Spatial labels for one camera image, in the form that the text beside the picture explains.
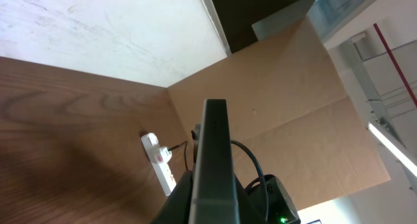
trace cable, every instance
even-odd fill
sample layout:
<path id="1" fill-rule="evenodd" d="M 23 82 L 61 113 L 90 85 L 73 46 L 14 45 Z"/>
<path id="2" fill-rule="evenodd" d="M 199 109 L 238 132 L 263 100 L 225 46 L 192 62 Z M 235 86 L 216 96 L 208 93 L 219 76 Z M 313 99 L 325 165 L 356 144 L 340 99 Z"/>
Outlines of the cable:
<path id="1" fill-rule="evenodd" d="M 175 145 L 175 146 L 173 146 L 173 147 L 171 147 L 171 148 L 169 148 L 169 149 L 168 149 L 168 151 L 172 151 L 172 150 L 175 150 L 175 149 L 177 149 L 177 148 L 181 147 L 182 145 L 184 145 L 184 161 L 185 161 L 185 169 L 186 169 L 186 170 L 188 170 L 188 165 L 187 165 L 187 153 L 186 153 L 186 150 L 187 150 L 187 144 L 188 144 L 188 141 L 184 141 L 184 142 L 182 142 L 182 143 L 180 143 L 180 144 L 178 144 L 178 145 Z"/>
<path id="2" fill-rule="evenodd" d="M 261 165 L 259 165 L 259 162 L 256 160 L 256 157 L 252 154 L 252 152 L 245 145 L 243 145 L 242 143 L 236 140 L 231 140 L 230 142 L 240 147 L 250 157 L 253 164 L 255 165 L 256 171 L 258 173 L 259 181 L 261 183 L 262 191 L 263 191 L 263 202 L 264 202 L 263 213 L 264 213 L 265 221 L 268 221 L 268 191 L 266 190 L 266 182 L 265 182 L 265 177 L 263 176 Z"/>

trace red stripe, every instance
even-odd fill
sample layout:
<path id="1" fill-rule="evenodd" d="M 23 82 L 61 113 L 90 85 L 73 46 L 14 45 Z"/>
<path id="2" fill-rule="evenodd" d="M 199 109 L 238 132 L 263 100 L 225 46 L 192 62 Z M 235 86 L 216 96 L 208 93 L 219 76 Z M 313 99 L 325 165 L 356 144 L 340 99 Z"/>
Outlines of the red stripe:
<path id="1" fill-rule="evenodd" d="M 410 94 L 410 96 L 411 96 L 411 99 L 412 99 L 412 101 L 414 102 L 414 105 L 417 107 L 417 99 L 416 99 L 416 96 L 414 95 L 414 93 L 413 93 L 413 91 L 412 91 L 412 89 L 411 89 L 411 87 L 410 87 L 410 85 L 409 85 L 408 81 L 405 79 L 405 76 L 404 76 L 404 74 L 403 74 L 403 71 L 401 71 L 401 69 L 400 69 L 400 67 L 399 67 L 399 65 L 398 65 L 398 63 L 397 63 L 397 60 L 395 59 L 394 55 L 392 54 L 392 51 L 391 51 L 390 47 L 389 47 L 389 46 L 388 46 L 388 44 L 386 43 L 385 38 L 384 38 L 384 35 L 382 35 L 381 30 L 379 29 L 379 26 L 378 26 L 376 23 L 374 23 L 374 24 L 373 24 L 373 27 L 374 27 L 374 28 L 375 28 L 375 30 L 377 31 L 378 36 L 379 36 L 379 38 L 380 38 L 380 40 L 381 40 L 382 44 L 384 44 L 385 50 L 386 50 L 386 52 L 388 53 L 388 55 L 390 56 L 391 61 L 392 61 L 392 63 L 394 64 L 395 69 L 396 69 L 396 70 L 397 70 L 397 72 L 398 72 L 398 75 L 400 76 L 401 80 L 403 81 L 405 88 L 406 88 L 406 89 L 407 89 L 407 91 L 409 92 L 409 94 Z"/>

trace white power strip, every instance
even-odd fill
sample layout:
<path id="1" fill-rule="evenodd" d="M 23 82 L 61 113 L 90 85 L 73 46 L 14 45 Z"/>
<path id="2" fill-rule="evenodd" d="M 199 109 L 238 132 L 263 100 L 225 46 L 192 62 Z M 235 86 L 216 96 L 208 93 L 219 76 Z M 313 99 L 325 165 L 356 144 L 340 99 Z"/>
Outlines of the white power strip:
<path id="1" fill-rule="evenodd" d="M 159 145 L 158 138 L 154 133 L 148 133 L 142 136 L 141 141 L 165 195 L 170 195 L 177 185 L 168 166 L 168 161 L 171 159 L 172 153 L 168 151 L 167 147 L 161 147 Z"/>

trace white plug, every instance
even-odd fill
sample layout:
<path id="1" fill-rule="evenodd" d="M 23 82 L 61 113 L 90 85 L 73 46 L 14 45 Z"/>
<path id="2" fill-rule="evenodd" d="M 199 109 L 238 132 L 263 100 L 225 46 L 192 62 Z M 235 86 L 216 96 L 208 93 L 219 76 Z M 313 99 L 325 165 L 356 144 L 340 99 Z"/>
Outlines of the white plug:
<path id="1" fill-rule="evenodd" d="M 160 147 L 158 138 L 154 133 L 142 136 L 141 141 L 165 195 L 170 195 L 177 185 L 168 166 L 172 152 L 167 147 Z"/>

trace wood grain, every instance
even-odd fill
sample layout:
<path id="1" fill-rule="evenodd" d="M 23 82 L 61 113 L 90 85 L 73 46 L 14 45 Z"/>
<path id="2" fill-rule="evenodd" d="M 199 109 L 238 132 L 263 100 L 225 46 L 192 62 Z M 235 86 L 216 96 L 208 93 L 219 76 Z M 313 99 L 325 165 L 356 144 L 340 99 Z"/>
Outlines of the wood grain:
<path id="1" fill-rule="evenodd" d="M 0 223 L 148 223 L 165 196 L 143 131 L 186 139 L 166 89 L 0 57 Z"/>

